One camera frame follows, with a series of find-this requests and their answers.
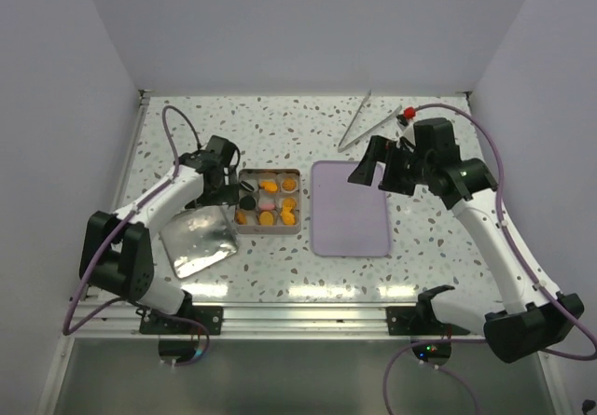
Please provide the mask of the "black sandwich cookie top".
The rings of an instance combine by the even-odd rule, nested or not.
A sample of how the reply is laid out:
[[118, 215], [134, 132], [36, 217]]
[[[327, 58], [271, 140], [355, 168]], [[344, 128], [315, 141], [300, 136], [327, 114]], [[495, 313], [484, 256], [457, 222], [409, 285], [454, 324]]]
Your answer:
[[256, 188], [246, 181], [241, 181], [239, 183], [239, 187], [248, 193], [254, 193], [256, 191]]

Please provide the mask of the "black round cookie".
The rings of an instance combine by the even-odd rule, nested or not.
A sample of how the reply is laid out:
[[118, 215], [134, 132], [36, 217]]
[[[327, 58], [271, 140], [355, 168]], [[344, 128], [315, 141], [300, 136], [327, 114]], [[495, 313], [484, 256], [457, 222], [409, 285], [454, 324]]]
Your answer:
[[239, 200], [239, 208], [244, 211], [253, 211], [257, 207], [257, 200], [253, 196], [244, 196]]

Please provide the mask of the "orange flower cookie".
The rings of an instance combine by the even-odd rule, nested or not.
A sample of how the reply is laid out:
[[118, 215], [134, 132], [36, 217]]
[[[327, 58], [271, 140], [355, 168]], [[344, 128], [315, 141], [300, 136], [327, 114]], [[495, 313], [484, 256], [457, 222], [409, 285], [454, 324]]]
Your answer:
[[280, 218], [285, 226], [291, 227], [297, 224], [297, 217], [293, 211], [280, 212]]
[[263, 180], [259, 183], [261, 189], [268, 193], [276, 193], [278, 191], [278, 185], [272, 180]]
[[243, 212], [237, 212], [235, 214], [235, 221], [239, 225], [246, 225], [247, 224], [246, 215]]

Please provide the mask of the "metal tongs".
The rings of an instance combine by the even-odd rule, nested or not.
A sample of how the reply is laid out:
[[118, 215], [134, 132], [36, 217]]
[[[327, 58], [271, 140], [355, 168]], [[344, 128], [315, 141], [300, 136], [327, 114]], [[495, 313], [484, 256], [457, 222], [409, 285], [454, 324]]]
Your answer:
[[375, 131], [395, 121], [403, 111], [401, 104], [387, 106], [384, 100], [373, 98], [372, 95], [372, 90], [368, 90], [352, 113], [338, 142], [338, 153], [351, 149]]

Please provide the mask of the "silver tin lid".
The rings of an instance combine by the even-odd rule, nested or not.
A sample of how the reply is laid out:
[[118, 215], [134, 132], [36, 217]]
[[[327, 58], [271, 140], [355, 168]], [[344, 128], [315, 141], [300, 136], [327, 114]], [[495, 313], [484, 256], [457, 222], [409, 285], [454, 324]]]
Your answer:
[[186, 279], [238, 252], [232, 225], [221, 207], [177, 214], [160, 231], [174, 275]]

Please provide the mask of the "orange flower cookie top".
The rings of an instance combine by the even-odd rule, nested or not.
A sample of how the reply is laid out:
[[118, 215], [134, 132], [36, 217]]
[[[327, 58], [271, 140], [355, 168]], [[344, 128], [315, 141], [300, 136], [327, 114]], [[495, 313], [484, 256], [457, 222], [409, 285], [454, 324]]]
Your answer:
[[278, 185], [272, 180], [263, 180], [259, 183], [261, 189], [268, 193], [276, 193], [278, 191]]

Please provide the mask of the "round orange cookie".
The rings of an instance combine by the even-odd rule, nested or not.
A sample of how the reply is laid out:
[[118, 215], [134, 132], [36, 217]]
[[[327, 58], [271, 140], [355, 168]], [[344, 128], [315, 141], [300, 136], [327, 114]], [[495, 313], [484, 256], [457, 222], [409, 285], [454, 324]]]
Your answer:
[[258, 223], [261, 226], [266, 226], [266, 227], [273, 226], [275, 224], [275, 221], [276, 221], [275, 215], [269, 211], [261, 212], [258, 216]]

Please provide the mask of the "lilac plastic tray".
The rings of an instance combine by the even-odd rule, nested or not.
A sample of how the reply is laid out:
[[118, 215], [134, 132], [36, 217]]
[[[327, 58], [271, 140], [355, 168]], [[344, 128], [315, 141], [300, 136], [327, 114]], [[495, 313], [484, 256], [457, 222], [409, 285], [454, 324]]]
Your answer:
[[348, 181], [356, 161], [318, 160], [311, 170], [311, 248], [318, 256], [382, 257], [390, 253], [386, 194]]

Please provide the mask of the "orange swirl cookie top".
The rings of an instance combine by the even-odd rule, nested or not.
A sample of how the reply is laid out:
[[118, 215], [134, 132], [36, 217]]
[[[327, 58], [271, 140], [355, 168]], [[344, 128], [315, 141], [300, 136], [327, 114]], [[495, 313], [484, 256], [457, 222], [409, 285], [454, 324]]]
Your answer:
[[298, 188], [298, 182], [295, 178], [286, 177], [281, 182], [281, 190], [284, 193], [292, 193]]

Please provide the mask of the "orange swirl cookie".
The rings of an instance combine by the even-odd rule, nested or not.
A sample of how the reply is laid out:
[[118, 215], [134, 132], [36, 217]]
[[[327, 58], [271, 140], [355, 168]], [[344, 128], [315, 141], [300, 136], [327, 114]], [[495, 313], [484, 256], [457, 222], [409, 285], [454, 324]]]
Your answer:
[[286, 177], [281, 182], [281, 190], [284, 193], [292, 193], [298, 188], [298, 182], [295, 178]]
[[297, 202], [294, 198], [287, 197], [282, 200], [282, 209], [292, 211], [297, 207]]

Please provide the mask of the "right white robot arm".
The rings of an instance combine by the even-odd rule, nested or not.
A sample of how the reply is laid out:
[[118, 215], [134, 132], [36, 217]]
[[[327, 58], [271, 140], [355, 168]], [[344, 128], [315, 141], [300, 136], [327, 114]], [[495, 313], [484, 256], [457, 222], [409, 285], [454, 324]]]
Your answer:
[[452, 285], [436, 286], [417, 297], [412, 333], [433, 334], [456, 325], [482, 335], [505, 363], [565, 339], [584, 312], [582, 300], [563, 293], [525, 244], [514, 254], [509, 242], [521, 237], [507, 212], [495, 207], [498, 183], [481, 159], [462, 159], [449, 120], [416, 122], [397, 141], [372, 136], [349, 182], [371, 185], [378, 166], [383, 167], [380, 190], [411, 196], [417, 186], [425, 186], [441, 199], [477, 246], [503, 306], [484, 309], [457, 295]]

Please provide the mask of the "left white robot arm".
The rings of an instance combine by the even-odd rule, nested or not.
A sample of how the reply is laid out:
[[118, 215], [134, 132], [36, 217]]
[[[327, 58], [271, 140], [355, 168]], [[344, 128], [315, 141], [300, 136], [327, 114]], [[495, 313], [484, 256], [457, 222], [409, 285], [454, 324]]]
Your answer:
[[240, 150], [212, 136], [206, 147], [175, 158], [172, 168], [142, 196], [112, 213], [88, 220], [79, 277], [131, 304], [160, 313], [176, 334], [193, 325], [190, 294], [157, 276], [152, 241], [184, 207], [231, 206], [238, 202], [236, 165]]

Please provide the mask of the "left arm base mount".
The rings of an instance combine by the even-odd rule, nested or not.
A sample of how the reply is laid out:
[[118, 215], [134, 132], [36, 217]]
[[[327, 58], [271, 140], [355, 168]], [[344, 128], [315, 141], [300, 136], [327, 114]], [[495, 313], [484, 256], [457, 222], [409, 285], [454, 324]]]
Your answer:
[[160, 360], [171, 367], [191, 366], [199, 362], [211, 347], [211, 336], [219, 336], [224, 311], [217, 306], [192, 306], [176, 315], [142, 308], [139, 332], [158, 336]]

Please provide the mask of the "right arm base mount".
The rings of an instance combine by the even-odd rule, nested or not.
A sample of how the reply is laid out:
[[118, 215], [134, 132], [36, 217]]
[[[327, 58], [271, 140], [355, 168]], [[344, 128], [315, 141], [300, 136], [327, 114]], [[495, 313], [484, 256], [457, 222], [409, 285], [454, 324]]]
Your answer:
[[451, 358], [449, 343], [438, 344], [437, 339], [449, 339], [453, 335], [466, 336], [470, 332], [458, 325], [428, 322], [417, 314], [414, 306], [389, 306], [385, 309], [387, 330], [390, 336], [408, 337], [414, 344], [422, 338], [433, 340], [430, 344], [412, 347], [412, 355], [418, 360], [435, 366], [443, 366]]

